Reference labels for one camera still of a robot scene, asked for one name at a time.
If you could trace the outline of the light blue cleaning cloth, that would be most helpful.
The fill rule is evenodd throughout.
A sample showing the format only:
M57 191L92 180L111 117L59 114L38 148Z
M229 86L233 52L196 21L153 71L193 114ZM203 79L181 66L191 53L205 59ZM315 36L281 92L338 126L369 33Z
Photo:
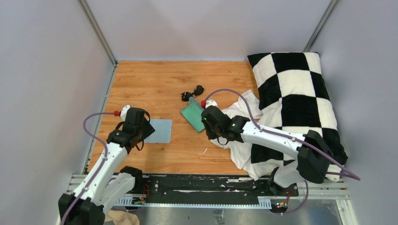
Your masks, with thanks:
M150 124L155 132L145 139L145 143L170 143L172 120L151 119Z

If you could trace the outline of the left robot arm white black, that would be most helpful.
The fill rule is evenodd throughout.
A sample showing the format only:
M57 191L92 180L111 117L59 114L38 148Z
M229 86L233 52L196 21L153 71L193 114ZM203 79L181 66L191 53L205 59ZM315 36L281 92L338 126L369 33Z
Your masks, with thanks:
M104 150L85 179L71 194L63 194L58 200L62 225L102 225L109 210L127 192L140 193L144 187L141 176L135 175L135 168L128 167L112 178L119 164L133 148L141 150L139 143L155 132L150 123L150 114L130 105L112 113L121 122L109 133L106 141L94 134Z

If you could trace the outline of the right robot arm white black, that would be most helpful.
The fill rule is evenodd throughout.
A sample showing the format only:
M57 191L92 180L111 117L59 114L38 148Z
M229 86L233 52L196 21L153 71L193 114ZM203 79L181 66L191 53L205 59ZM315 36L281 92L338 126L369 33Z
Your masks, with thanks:
M307 180L322 184L326 178L333 153L316 131L289 133L258 125L247 117L230 118L215 106L201 113L201 121L209 139L223 137L229 142L261 145L294 159L271 173L268 189L273 195L281 195L293 183Z

